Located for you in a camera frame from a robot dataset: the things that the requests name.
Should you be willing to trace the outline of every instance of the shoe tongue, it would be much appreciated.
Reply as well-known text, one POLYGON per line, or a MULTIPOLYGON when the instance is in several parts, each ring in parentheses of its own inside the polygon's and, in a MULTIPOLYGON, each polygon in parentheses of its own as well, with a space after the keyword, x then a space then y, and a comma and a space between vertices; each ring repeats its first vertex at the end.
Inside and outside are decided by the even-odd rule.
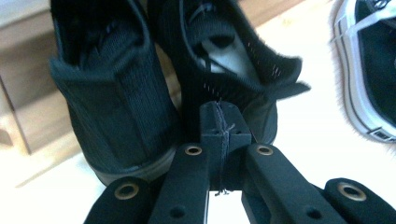
POLYGON ((141 31, 132 22, 113 21, 105 30, 90 32, 91 41, 81 52, 79 66, 93 69, 106 64, 114 64, 123 52, 134 50, 142 42, 141 31))
POLYGON ((207 39, 219 48, 233 42, 236 31, 233 25, 219 14, 216 7, 207 1, 185 1, 186 33, 189 44, 196 48, 207 39))

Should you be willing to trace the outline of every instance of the shoe sole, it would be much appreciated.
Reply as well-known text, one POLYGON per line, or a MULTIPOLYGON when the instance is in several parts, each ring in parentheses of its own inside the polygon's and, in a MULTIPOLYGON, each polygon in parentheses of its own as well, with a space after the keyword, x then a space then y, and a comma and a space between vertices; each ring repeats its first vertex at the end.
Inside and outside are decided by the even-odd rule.
POLYGON ((125 174, 103 173, 103 172, 100 172, 100 171, 94 169, 92 166, 91 166, 91 168, 95 172, 98 179, 105 186, 108 186, 113 181, 123 178, 125 176, 141 178, 141 179, 144 179, 145 181, 150 183, 150 182, 156 180, 158 177, 160 177, 168 172, 168 170, 171 166, 172 160, 175 156, 176 150, 177 150, 176 146, 171 147, 158 160, 153 161, 148 164, 144 164, 143 166, 140 166, 137 169, 134 169, 133 171, 125 173, 125 174))
MULTIPOLYGON (((345 1, 338 10, 334 23, 336 38, 354 24, 355 2, 345 1)), ((344 102, 352 125, 364 136, 379 142, 396 142, 396 128, 381 118, 371 104, 361 71, 361 53, 356 35, 342 36, 336 46, 344 70, 344 102)))

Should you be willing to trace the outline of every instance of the shoe rack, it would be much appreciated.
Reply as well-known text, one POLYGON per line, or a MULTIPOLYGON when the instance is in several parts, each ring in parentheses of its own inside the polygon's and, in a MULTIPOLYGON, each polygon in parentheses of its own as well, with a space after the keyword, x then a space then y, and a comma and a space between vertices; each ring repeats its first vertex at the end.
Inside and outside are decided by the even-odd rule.
MULTIPOLYGON (((239 3, 258 26, 302 1, 239 3)), ((175 71, 163 51, 157 51, 179 107, 175 71)), ((48 59, 55 55, 49 0, 0 0, 0 175, 13 187, 80 152, 66 101, 50 77, 48 59)))

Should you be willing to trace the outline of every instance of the black sneaker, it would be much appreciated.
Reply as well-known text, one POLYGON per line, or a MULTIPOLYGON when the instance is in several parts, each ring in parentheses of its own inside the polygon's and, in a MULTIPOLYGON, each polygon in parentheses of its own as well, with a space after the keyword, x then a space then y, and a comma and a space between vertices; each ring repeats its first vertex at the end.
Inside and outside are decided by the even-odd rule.
POLYGON ((346 113, 365 136, 396 142, 396 0, 346 0, 334 23, 346 113))
POLYGON ((51 12, 51 74, 91 168, 105 185, 163 175, 182 131, 139 3, 52 0, 51 12))
POLYGON ((237 105, 258 142, 276 137, 276 100, 309 90, 296 83, 302 62, 265 46, 234 0, 149 0, 155 39, 175 67, 182 118, 199 137, 199 106, 237 105))

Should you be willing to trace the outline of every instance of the wooden cabinet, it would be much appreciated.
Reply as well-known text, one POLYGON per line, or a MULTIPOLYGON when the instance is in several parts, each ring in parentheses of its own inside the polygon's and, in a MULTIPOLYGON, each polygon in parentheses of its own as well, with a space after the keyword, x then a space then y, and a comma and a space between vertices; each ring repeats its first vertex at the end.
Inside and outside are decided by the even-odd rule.
POLYGON ((13 187, 80 151, 50 77, 49 9, 48 1, 0 0, 0 175, 13 187))

